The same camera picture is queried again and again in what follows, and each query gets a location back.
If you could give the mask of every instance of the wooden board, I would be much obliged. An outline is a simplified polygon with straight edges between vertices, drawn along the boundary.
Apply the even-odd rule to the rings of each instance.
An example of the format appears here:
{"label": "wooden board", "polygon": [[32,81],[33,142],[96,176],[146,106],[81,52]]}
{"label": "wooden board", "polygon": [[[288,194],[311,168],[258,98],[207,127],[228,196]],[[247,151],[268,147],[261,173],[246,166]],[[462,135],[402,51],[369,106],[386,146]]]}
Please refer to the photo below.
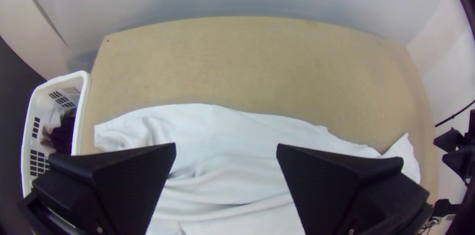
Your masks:
{"label": "wooden board", "polygon": [[435,129],[423,85],[394,42],[330,24],[215,17],[106,36],[92,71],[81,154],[94,125],[132,110],[203,102],[324,125],[385,152],[404,133],[437,197]]}

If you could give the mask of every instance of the white laundry basket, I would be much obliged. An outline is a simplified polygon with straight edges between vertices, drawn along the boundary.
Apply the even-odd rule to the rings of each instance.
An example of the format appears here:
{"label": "white laundry basket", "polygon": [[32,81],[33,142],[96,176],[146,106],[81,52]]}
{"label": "white laundry basket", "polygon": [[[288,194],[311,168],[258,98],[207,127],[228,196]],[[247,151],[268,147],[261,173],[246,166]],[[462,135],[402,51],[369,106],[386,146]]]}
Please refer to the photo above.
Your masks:
{"label": "white laundry basket", "polygon": [[79,154],[81,132],[91,76],[85,71],[49,80],[38,86],[30,98],[21,145],[21,182],[23,196],[31,192],[31,182],[49,170],[48,157],[55,150],[40,144],[42,117],[57,107],[76,108],[71,155]]}

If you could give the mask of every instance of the white towel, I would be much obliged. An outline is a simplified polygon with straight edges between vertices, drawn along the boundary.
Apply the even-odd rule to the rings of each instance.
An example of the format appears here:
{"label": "white towel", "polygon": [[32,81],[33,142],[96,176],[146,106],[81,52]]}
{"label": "white towel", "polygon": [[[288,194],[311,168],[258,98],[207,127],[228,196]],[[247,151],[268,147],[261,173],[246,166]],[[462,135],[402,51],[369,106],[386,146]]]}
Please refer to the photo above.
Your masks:
{"label": "white towel", "polygon": [[404,159],[419,183],[405,134],[386,154],[338,139],[323,126],[216,105],[164,105],[95,127],[95,145],[115,151],[175,142],[177,157],[147,234],[304,234],[276,159],[279,143],[366,158]]}

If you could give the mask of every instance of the white cloth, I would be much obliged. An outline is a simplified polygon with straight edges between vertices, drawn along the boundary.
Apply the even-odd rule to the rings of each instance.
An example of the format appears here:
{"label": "white cloth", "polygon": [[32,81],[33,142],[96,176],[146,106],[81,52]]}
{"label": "white cloth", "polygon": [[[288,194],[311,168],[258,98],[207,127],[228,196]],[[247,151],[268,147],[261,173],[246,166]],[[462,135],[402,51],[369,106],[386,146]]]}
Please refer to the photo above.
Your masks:
{"label": "white cloth", "polygon": [[105,151],[175,142],[177,157],[147,234],[304,234],[276,159],[279,143],[366,158],[404,159],[419,183],[405,134],[386,154],[338,139],[323,126],[216,105],[141,109],[95,127]]}
{"label": "white cloth", "polygon": [[[43,131],[47,134],[53,133],[53,129],[61,126],[63,116],[68,112],[66,108],[55,107],[49,111],[45,111],[41,119],[43,119]],[[40,134],[40,141],[43,139],[43,134]]]}

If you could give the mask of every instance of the basket vent hole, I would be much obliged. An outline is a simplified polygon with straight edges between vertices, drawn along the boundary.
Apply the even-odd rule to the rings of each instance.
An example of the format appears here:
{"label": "basket vent hole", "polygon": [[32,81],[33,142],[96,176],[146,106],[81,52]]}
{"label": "basket vent hole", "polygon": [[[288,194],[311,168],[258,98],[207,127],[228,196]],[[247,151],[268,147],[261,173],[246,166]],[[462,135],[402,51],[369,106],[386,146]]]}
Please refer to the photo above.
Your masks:
{"label": "basket vent hole", "polygon": [[33,123],[33,132],[31,133],[31,136],[34,138],[38,138],[38,132],[40,127],[40,119],[38,117],[35,117],[35,121]]}
{"label": "basket vent hole", "polygon": [[[68,95],[71,95],[72,98],[77,98],[81,95],[81,92],[79,92],[77,88],[63,89],[62,91],[66,92]],[[63,108],[76,108],[76,105],[72,101],[70,101],[68,97],[63,96],[57,91],[51,92],[48,95]]]}
{"label": "basket vent hole", "polygon": [[30,176],[37,177],[49,170],[49,162],[45,154],[36,150],[30,150]]}

